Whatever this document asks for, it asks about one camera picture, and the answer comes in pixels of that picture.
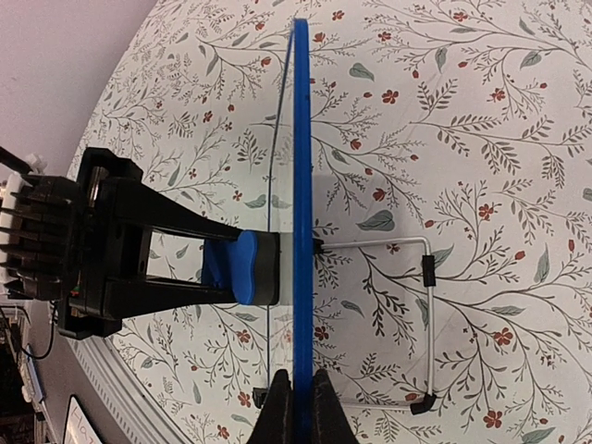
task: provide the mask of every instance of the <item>leaf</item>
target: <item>leaf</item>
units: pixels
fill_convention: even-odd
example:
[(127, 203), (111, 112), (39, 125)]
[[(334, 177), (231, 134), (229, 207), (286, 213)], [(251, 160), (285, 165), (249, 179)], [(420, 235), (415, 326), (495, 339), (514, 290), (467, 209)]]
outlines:
[(503, 316), (517, 316), (524, 311), (524, 308), (506, 305), (505, 307), (493, 307), (491, 311)]
[(234, 315), (246, 322), (252, 322), (259, 319), (257, 316), (253, 316), (250, 313), (235, 313)]
[(520, 64), (520, 69), (527, 68), (527, 67), (533, 67), (534, 65), (539, 63), (542, 59), (543, 58), (540, 56), (538, 51), (531, 51), (523, 59), (522, 63)]
[(518, 22), (518, 26), (520, 26), (520, 29), (526, 32), (527, 34), (535, 35), (535, 33), (530, 28), (528, 28), (528, 26), (526, 25), (526, 23), (524, 23), (522, 19), (520, 19), (520, 21)]
[(422, 321), (424, 322), (424, 328), (427, 328), (427, 324), (429, 324), (429, 310), (427, 309), (427, 301), (424, 301), (423, 299), (416, 299), (415, 303), (417, 303), (420, 312), (422, 312)]
[(175, 255), (177, 256), (177, 259), (180, 259), (181, 257), (183, 257), (185, 255), (185, 253), (187, 252), (188, 248), (189, 248), (189, 244), (185, 245), (178, 252), (176, 252)]
[(237, 40), (235, 40), (234, 42), (232, 42), (232, 44), (230, 46), (238, 46), (238, 45), (240, 45), (242, 43), (242, 41), (247, 38), (248, 35), (249, 35), (249, 32), (245, 32), (244, 34), (242, 34), (241, 37), (239, 37)]
[(212, 59), (210, 64), (207, 66), (207, 70), (205, 71), (206, 76), (208, 76), (210, 74), (210, 72), (212, 72), (214, 70), (219, 59), (220, 59), (220, 57), (218, 56), (218, 54), (214, 53), (214, 58)]
[(466, 34), (467, 32), (475, 32), (476, 30), (472, 28), (454, 28), (450, 32), (456, 32), (457, 34)]
[(181, 164), (177, 165), (177, 169), (173, 172), (173, 174), (170, 175), (170, 178), (168, 178), (168, 186), (172, 187), (173, 185), (175, 185), (175, 182), (177, 181), (177, 178), (179, 177), (179, 171), (181, 170)]
[(450, 248), (447, 248), (445, 250), (438, 250), (437, 252), (433, 253), (435, 268), (438, 268), (439, 266), (444, 264), (444, 261), (446, 261), (446, 259), (448, 259), (448, 256), (450, 256), (453, 249), (454, 249), (454, 244), (452, 244), (450, 246)]
[(189, 33), (188, 32), (185, 32), (183, 35), (181, 35), (179, 37), (179, 39), (177, 40), (177, 43), (181, 43), (181, 42), (187, 40), (187, 37), (189, 37)]
[(144, 359), (144, 362), (142, 363), (142, 368), (150, 368), (154, 365), (154, 361), (152, 360), (152, 358), (150, 356), (148, 356), (146, 359)]
[(535, 282), (537, 284), (545, 282), (549, 275), (549, 248), (545, 245), (545, 252), (538, 258), (538, 265), (536, 266)]
[(250, 202), (245, 202), (249, 208), (261, 208), (265, 204), (267, 204), (267, 197), (264, 194), (261, 194), (257, 199)]
[(202, 403), (202, 394), (200, 393), (200, 390), (197, 387), (197, 384), (195, 384), (195, 381), (193, 381), (193, 398), (195, 399), (196, 403), (198, 403), (198, 404)]
[(239, 414), (232, 414), (230, 417), (234, 419), (237, 423), (244, 423), (248, 424), (249, 426), (253, 426), (253, 424), (251, 424), (251, 422), (247, 418), (245, 418), (244, 416), (240, 416)]
[(350, 68), (350, 75), (358, 79), (369, 79), (374, 81), (374, 74), (368, 70), (367, 67), (361, 63), (354, 63)]
[(555, 427), (533, 430), (522, 435), (522, 444), (538, 444), (555, 431)]
[(360, 306), (357, 303), (353, 303), (350, 301), (341, 301), (341, 305), (346, 310), (353, 310), (354, 312), (359, 313), (361, 317), (365, 317), (364, 312), (362, 312), (362, 309), (360, 308)]
[(182, 191), (181, 196), (183, 196), (185, 199), (189, 199), (190, 201), (193, 202), (193, 198), (191, 197), (191, 195), (188, 192)]
[(345, 165), (349, 165), (348, 161), (345, 160), (345, 157), (343, 157), (343, 155), (339, 152), (339, 150), (333, 150), (331, 151), (331, 155), (333, 155), (333, 158), (335, 160), (339, 160), (341, 163), (345, 164)]
[(290, 208), (292, 205), (282, 201), (281, 199), (279, 199), (278, 196), (274, 194), (271, 196), (271, 206), (273, 206), (274, 208), (279, 208), (280, 210), (285, 210), (286, 208)]
[(355, 225), (362, 231), (392, 231), (395, 228), (395, 221), (389, 210), (380, 210), (364, 222)]
[(438, 71), (442, 72), (442, 68), (446, 64), (446, 54), (448, 53), (448, 48), (446, 46), (439, 48), (436, 51), (436, 64), (438, 65)]

